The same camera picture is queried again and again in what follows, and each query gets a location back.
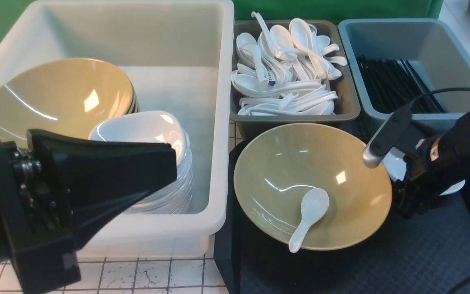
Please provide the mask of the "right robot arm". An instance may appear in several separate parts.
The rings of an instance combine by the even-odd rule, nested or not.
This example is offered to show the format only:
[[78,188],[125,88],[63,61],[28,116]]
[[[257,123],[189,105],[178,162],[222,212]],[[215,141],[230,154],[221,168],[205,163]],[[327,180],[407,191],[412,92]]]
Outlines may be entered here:
[[447,132],[401,148],[406,172],[394,186],[393,202],[408,219],[434,207],[446,190],[470,177],[470,111]]

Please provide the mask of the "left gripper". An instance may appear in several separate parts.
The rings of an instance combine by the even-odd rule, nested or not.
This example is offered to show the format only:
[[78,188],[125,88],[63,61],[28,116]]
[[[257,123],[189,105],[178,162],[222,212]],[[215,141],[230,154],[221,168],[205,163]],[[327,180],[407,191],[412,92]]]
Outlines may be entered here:
[[24,294],[80,281],[75,244],[82,249],[122,212],[177,179],[176,152],[167,143],[89,141],[43,129],[28,130],[27,140],[69,229],[48,229],[43,212],[23,204],[8,145],[0,143],[0,262],[11,261]]

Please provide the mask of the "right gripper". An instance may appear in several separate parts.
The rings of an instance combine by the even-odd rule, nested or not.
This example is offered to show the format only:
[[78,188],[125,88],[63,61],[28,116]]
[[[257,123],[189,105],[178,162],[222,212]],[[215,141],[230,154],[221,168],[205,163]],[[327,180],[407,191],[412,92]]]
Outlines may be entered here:
[[424,137],[414,148],[404,149],[405,177],[393,187],[393,205],[405,219],[432,209],[442,192],[470,178],[469,121],[459,121],[442,134],[416,121],[410,128]]

